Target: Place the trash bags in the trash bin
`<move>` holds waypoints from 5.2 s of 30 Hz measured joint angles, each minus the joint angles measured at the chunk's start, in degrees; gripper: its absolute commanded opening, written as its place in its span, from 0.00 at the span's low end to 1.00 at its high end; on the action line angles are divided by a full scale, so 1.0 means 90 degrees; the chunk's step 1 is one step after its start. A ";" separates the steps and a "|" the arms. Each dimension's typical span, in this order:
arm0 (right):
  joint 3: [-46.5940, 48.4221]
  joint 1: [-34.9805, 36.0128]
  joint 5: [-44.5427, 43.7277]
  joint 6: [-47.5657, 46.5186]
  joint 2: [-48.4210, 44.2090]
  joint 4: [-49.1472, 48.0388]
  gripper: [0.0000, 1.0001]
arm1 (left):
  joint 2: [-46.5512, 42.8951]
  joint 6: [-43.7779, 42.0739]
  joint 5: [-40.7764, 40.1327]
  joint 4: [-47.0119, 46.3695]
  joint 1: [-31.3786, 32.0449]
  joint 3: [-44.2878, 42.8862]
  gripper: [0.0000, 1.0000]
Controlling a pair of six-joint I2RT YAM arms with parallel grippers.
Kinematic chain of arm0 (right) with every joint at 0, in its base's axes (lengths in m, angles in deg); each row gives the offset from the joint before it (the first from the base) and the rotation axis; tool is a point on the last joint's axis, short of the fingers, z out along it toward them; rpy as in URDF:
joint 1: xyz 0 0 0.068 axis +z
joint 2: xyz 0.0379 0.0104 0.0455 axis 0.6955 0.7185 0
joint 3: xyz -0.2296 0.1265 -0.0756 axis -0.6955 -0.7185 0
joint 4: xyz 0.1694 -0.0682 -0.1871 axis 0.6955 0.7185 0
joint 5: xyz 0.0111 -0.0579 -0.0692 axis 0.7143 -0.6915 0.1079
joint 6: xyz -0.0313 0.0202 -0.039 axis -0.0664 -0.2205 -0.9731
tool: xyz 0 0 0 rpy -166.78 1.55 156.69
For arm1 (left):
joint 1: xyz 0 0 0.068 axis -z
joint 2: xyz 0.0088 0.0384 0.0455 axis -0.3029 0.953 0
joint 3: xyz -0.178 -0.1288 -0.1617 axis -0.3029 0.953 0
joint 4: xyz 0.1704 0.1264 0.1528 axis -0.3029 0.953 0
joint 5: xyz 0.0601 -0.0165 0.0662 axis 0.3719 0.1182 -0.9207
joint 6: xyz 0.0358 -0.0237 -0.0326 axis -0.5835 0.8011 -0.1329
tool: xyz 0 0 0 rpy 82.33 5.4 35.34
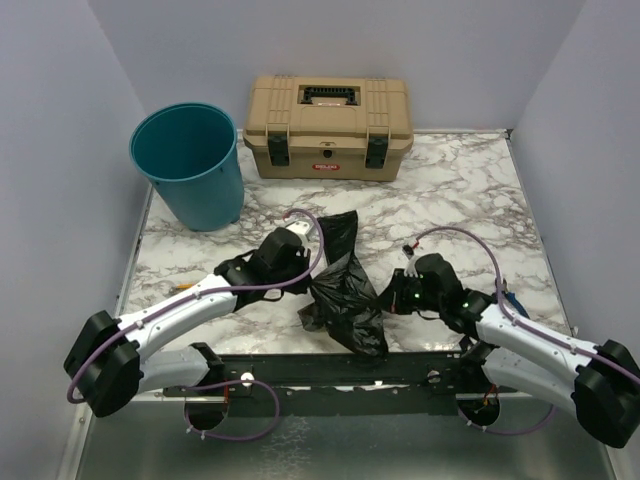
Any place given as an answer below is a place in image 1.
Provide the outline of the black plastic trash bag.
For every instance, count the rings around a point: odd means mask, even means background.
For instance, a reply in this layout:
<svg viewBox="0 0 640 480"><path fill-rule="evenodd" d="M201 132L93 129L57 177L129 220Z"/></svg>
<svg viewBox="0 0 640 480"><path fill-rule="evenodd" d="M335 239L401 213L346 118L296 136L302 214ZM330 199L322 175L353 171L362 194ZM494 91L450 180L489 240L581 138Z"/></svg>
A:
<svg viewBox="0 0 640 480"><path fill-rule="evenodd" d="M308 332L325 331L349 351L381 358L388 354L378 294L355 253L356 211L321 217L327 267L310 287L313 302L298 311Z"/></svg>

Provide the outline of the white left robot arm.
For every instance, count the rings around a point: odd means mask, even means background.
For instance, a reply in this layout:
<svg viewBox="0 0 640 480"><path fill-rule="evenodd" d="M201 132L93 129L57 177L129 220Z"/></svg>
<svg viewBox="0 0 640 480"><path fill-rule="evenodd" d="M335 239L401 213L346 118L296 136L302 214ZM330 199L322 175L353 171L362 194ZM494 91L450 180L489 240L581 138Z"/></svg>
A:
<svg viewBox="0 0 640 480"><path fill-rule="evenodd" d="M95 416L106 417L150 390L190 386L202 395L214 392L221 371L208 347L169 352L166 345L208 320L265 300L270 290L305 293L309 266L305 234L278 227L257 249L222 262L167 300L119 318L106 311L91 315L63 363L71 379L68 401L87 403Z"/></svg>

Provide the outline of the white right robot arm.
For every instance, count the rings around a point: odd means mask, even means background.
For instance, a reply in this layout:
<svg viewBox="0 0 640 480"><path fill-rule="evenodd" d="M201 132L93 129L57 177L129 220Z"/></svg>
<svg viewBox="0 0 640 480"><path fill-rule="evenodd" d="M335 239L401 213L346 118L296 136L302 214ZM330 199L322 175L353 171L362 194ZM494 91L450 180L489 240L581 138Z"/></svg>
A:
<svg viewBox="0 0 640 480"><path fill-rule="evenodd" d="M494 384L527 393L573 415L612 448L625 447L639 427L639 365L623 344L593 344L538 325L495 295L464 287L439 254L395 269L379 302L398 315L435 312L450 330L475 340L481 357L459 367L469 390Z"/></svg>

